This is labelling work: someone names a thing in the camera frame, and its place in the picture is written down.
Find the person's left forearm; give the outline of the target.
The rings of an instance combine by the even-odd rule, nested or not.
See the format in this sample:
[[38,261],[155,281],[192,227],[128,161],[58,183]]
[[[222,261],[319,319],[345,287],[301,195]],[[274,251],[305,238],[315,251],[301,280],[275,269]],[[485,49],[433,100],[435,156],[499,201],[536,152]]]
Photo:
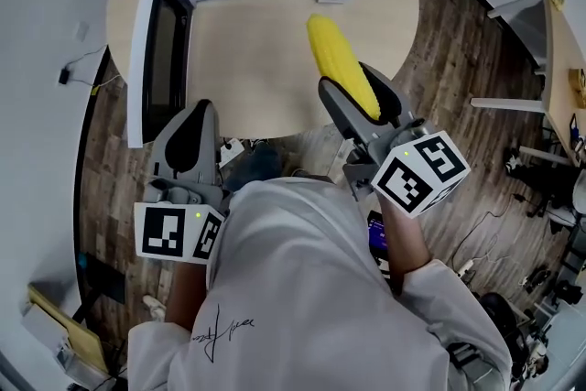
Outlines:
[[177,263],[168,294],[165,321],[192,331],[206,296],[206,266]]

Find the person's right forearm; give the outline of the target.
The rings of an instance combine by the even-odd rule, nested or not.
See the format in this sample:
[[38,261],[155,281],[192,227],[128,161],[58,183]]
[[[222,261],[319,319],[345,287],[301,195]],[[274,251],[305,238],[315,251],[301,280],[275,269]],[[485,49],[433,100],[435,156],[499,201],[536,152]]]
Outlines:
[[429,263],[431,255],[418,221],[407,217],[385,197],[377,198],[385,231],[390,285],[400,295],[406,275]]

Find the yellow plastic item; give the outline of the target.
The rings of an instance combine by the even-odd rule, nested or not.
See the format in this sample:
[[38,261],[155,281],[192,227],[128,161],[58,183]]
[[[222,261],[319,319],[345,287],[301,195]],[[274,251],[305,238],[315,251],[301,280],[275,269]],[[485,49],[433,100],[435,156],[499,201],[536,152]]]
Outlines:
[[580,109],[586,109],[586,70],[569,69],[568,80],[577,107]]

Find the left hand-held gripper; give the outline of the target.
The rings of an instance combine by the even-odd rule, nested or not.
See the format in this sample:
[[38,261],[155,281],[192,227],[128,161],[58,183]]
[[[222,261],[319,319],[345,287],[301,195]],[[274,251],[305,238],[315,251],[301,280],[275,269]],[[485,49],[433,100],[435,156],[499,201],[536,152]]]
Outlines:
[[[218,118],[210,100],[176,114],[154,141],[155,178],[134,204],[136,254],[145,258],[206,265],[220,240],[224,194],[217,180]],[[187,173],[199,183],[174,180]]]

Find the round wooden table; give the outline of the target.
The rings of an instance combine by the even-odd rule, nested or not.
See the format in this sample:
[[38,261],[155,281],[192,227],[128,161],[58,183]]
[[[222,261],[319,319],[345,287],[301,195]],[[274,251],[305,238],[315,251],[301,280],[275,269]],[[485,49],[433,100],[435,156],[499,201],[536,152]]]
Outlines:
[[127,143],[151,142],[180,110],[212,101],[228,137],[325,125],[307,21],[331,18],[357,59],[394,77],[418,0],[108,0],[107,37],[127,86]]

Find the yellow corn cob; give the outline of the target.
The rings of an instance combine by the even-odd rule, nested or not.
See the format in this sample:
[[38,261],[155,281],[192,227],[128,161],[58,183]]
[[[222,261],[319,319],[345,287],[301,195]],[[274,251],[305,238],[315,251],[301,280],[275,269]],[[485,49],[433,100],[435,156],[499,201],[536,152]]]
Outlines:
[[341,85],[359,108],[377,121],[381,116],[379,102],[351,44],[337,24],[329,17],[312,14],[306,26],[320,74]]

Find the black flat panel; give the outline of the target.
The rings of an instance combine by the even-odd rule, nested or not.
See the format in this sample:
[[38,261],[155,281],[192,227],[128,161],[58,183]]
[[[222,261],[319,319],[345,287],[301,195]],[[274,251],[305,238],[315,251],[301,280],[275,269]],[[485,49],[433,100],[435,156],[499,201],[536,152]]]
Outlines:
[[125,304],[125,275],[123,273],[87,253],[78,254],[77,264],[89,286],[89,293],[84,299],[85,303],[92,305],[101,295],[104,295],[119,304]]

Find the phone with purple screen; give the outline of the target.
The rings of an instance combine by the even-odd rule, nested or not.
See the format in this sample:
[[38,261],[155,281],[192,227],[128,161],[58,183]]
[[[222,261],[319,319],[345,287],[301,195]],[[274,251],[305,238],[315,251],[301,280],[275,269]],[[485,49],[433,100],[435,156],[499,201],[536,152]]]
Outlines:
[[368,243],[370,253],[373,256],[384,277],[390,278],[387,243],[382,214],[370,211],[367,217]]

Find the person's grey trousers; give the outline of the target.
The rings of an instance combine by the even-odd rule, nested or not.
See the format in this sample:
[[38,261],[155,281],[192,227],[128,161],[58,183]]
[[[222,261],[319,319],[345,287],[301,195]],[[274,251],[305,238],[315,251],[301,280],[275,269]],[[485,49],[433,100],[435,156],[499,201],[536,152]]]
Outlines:
[[267,142],[257,143],[252,152],[244,156],[222,184],[225,190],[236,192],[253,181],[267,181],[284,177],[316,179],[332,183],[328,176],[316,175],[303,168],[286,169],[277,150]]

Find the light wooden desk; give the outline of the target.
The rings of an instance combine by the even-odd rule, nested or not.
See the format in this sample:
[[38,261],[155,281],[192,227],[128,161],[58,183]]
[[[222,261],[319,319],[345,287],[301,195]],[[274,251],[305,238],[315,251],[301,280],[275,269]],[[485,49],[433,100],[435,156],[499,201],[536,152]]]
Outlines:
[[107,374],[108,367],[98,335],[65,314],[45,298],[32,284],[27,286],[27,292],[31,304],[38,305],[53,320],[65,328],[68,333],[69,344],[75,354],[87,365]]

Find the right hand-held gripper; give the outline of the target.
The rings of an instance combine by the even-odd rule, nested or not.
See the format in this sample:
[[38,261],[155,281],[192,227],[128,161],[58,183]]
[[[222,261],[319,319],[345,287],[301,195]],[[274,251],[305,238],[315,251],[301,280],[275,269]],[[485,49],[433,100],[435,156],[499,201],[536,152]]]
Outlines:
[[374,191],[415,218],[444,200],[471,168],[446,132],[425,119],[414,120],[407,97],[389,78],[360,65],[379,104],[376,121],[338,82],[319,81],[319,97],[331,120],[357,145],[342,167],[344,176],[356,200]]

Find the black office chair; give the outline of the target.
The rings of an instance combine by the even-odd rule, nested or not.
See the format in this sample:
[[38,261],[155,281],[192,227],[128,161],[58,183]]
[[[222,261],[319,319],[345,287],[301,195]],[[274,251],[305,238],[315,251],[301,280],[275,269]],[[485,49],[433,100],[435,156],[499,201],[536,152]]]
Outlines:
[[549,368],[548,339],[530,310],[519,312],[501,295],[490,292],[479,301],[501,333],[512,358],[512,389],[543,375]]

